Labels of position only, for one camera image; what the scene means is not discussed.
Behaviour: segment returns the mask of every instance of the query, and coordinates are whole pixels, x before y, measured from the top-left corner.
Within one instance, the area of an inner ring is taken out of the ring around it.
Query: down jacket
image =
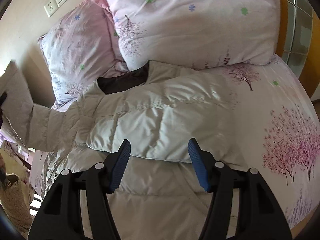
[[[227,86],[209,73],[151,61],[144,85],[106,95],[94,82],[65,113],[34,104],[14,63],[0,77],[12,133],[26,147],[49,152],[43,195],[65,168],[83,171],[116,152],[131,157],[119,189],[108,196],[121,239],[197,239],[211,195],[200,187],[188,156],[195,137],[203,150],[247,170],[236,154]],[[85,192],[82,219],[91,236]],[[232,217],[232,231],[236,218]]]

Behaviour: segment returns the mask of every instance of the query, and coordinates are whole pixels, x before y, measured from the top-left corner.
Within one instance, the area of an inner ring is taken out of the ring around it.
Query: wall
[[[23,71],[35,103],[51,107],[55,101],[51,77],[37,38],[82,0],[66,1],[50,18],[48,0],[12,0],[0,20],[0,75],[10,60]]]

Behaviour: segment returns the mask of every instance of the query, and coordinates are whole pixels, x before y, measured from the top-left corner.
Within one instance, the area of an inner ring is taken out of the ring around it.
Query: screw
[[[66,176],[66,175],[68,175],[69,174],[69,170],[68,169],[64,169],[62,172],[61,172],[61,174],[63,175],[63,176]]]
[[[216,166],[217,168],[223,168],[223,167],[224,167],[224,163],[222,163],[222,162],[216,162],[216,163],[215,163],[215,166]]]
[[[103,163],[97,163],[95,166],[94,166],[97,170],[100,170],[104,167],[104,164]]]
[[[258,170],[257,170],[256,168],[251,168],[251,169],[250,169],[250,172],[251,172],[252,174],[258,174]]]

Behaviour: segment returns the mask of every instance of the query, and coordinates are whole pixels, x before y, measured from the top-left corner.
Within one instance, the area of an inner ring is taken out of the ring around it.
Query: pink pillowcase
[[[113,22],[91,0],[63,16],[38,43],[52,77],[56,107],[77,98],[99,76],[128,71]]]
[[[92,0],[110,12],[130,71],[148,60],[203,69],[267,64],[278,0]]]

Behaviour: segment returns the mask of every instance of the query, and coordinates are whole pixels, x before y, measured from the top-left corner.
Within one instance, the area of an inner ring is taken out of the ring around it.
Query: window
[[[37,194],[35,194],[35,198],[30,204],[30,213],[31,215],[35,216],[39,210],[39,207],[41,205],[41,197]]]
[[[308,0],[288,0],[288,26],[282,59],[299,77],[312,36],[313,10]]]

